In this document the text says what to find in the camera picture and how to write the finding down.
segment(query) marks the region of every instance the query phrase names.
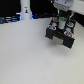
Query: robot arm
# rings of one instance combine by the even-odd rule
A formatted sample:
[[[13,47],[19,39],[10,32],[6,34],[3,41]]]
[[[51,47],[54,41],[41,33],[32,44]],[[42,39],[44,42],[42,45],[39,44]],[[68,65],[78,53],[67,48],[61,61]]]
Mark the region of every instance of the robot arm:
[[[49,0],[58,9],[46,29],[46,37],[55,43],[71,48],[74,43],[76,14],[84,15],[84,2],[81,0]]]
[[[84,15],[84,0],[49,0],[54,7],[64,11],[74,11]]]

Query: white table surface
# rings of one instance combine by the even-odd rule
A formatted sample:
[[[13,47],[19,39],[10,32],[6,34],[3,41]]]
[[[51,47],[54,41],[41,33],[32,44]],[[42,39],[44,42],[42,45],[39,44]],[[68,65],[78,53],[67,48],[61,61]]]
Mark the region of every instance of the white table surface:
[[[84,27],[72,49],[45,37],[50,19],[0,24],[0,84],[84,84]]]

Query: white surface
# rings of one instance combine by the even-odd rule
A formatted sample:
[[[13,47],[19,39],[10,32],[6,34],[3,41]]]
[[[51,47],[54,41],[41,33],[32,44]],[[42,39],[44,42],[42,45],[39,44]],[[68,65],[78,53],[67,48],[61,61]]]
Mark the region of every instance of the white surface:
[[[49,23],[0,24],[0,84],[84,84],[84,27],[68,49],[45,38]]]
[[[80,0],[74,0],[70,10],[84,15],[84,2]]]

